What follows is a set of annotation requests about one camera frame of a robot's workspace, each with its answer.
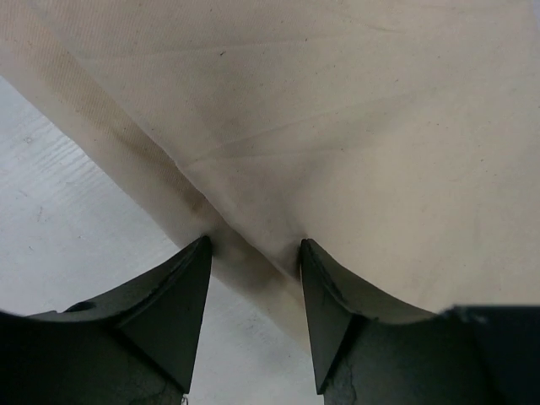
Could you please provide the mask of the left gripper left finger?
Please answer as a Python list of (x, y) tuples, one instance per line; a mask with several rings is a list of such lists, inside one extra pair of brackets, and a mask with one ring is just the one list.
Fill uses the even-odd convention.
[(192, 383), (211, 266), (204, 236), (65, 311), (3, 312), (2, 403), (181, 403)]

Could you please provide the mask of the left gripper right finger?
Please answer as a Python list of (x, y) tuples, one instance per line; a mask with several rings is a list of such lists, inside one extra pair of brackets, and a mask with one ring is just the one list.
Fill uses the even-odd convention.
[(536, 404), (539, 309), (434, 314), (358, 277), (314, 240), (300, 272), (316, 392), (327, 404)]

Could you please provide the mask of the beige cloth wrap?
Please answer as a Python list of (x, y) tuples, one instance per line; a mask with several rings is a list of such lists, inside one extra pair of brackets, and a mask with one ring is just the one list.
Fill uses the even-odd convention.
[(539, 301), (536, 1), (4, 1), (1, 73), (302, 345), (296, 254)]

